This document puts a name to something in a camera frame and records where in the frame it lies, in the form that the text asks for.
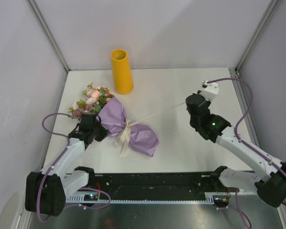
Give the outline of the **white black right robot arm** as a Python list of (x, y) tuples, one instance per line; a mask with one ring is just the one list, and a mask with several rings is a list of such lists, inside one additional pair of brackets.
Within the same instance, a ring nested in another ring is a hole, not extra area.
[(253, 174), (219, 167), (210, 179), (211, 188), (222, 191), (235, 187), (256, 193), (265, 203), (277, 208), (286, 198), (286, 162), (236, 136), (235, 128), (224, 118), (212, 114), (210, 100), (198, 91), (185, 100), (190, 126), (205, 140), (227, 149), (253, 171)]

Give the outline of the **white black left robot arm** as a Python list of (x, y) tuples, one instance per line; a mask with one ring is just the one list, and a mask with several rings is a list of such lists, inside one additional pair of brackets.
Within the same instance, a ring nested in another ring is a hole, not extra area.
[(93, 142), (100, 142), (109, 135), (101, 124), (101, 118), (94, 113), (84, 113), (76, 127), (65, 136), (67, 142), (62, 152), (39, 172), (30, 172), (26, 178), (25, 209), (41, 215), (58, 216), (65, 204), (77, 191), (87, 190), (89, 200), (99, 200), (108, 194), (100, 190), (94, 169), (77, 167), (68, 174), (71, 165)]

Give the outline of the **pink artificial flower bunch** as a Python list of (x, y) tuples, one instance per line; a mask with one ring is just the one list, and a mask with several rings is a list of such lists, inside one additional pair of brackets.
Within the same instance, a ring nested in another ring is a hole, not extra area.
[(93, 83), (87, 85), (82, 91), (83, 98), (75, 101), (68, 109), (68, 113), (81, 118), (83, 113), (99, 114), (105, 105), (115, 97), (107, 87), (94, 87)]

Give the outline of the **purple pink wrapping paper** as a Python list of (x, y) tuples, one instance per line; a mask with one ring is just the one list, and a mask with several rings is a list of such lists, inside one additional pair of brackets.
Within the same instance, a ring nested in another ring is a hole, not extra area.
[(99, 116), (102, 125), (110, 131), (110, 136), (115, 137), (116, 144), (122, 147), (120, 156), (126, 156), (129, 149), (154, 156), (159, 145), (156, 133), (147, 125), (132, 123), (125, 107), (117, 98), (112, 98), (100, 111)]

